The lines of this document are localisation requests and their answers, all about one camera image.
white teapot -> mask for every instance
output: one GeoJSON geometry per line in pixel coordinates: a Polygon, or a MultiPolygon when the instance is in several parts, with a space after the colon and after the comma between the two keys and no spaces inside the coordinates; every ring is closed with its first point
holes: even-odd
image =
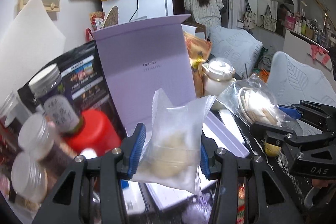
{"type": "MultiPolygon", "coordinates": [[[[202,65],[204,96],[220,95],[231,83],[235,82],[233,78],[236,73],[230,62],[224,58],[214,58],[209,63],[202,65]]],[[[217,100],[212,105],[212,110],[220,110],[224,106],[217,100]]]]}

chair backrest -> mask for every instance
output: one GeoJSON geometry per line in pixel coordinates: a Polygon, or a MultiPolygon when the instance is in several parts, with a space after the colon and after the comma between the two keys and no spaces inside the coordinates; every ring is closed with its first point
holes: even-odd
{"type": "Polygon", "coordinates": [[[252,74],[263,44],[245,30],[227,29],[221,26],[210,28],[211,54],[228,59],[236,73],[246,77],[252,74]]]}
{"type": "MultiPolygon", "coordinates": [[[[267,86],[280,105],[290,106],[306,100],[336,107],[336,94],[324,74],[284,52],[274,54],[267,86]]],[[[320,133],[303,122],[299,124],[304,135],[320,133]]]]}

woman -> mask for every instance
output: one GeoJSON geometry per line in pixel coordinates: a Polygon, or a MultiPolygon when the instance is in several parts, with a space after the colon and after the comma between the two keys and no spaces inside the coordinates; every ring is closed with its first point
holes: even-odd
{"type": "Polygon", "coordinates": [[[224,7],[222,0],[184,0],[184,7],[192,12],[197,23],[207,27],[206,39],[209,36],[210,27],[221,25],[222,18],[219,10],[224,7]]]}

canvas bag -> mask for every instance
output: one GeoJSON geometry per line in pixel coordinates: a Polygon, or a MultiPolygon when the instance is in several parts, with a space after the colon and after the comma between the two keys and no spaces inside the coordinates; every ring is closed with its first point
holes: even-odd
{"type": "Polygon", "coordinates": [[[248,0],[245,0],[244,27],[248,30],[257,26],[257,14],[253,13],[248,0]]]}
{"type": "Polygon", "coordinates": [[[261,15],[262,17],[262,25],[261,27],[275,32],[275,29],[277,27],[277,20],[273,19],[272,14],[271,14],[271,9],[269,8],[269,5],[267,5],[266,13],[265,15],[261,15]]]}

hand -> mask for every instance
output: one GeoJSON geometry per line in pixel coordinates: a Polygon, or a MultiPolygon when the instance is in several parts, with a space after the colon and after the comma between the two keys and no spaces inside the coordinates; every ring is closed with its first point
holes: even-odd
{"type": "Polygon", "coordinates": [[[313,186],[317,188],[328,187],[330,183],[336,183],[336,181],[335,180],[318,180],[318,179],[312,180],[313,186]]]}

